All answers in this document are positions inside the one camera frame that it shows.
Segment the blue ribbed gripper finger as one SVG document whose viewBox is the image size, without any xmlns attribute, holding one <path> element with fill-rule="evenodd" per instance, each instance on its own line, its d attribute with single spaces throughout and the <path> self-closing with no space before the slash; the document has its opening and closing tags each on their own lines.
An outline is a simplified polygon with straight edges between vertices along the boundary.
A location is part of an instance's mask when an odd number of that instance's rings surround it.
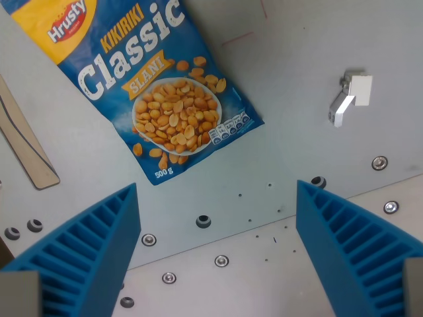
<svg viewBox="0 0 423 317">
<path fill-rule="evenodd" d="M 111 316 L 137 244 L 130 184 L 66 221 L 3 268 L 40 276 L 44 316 Z"/>
<path fill-rule="evenodd" d="M 422 243 L 372 212 L 297 182 L 296 229 L 337 316 L 404 316 L 403 265 Z"/>
</svg>

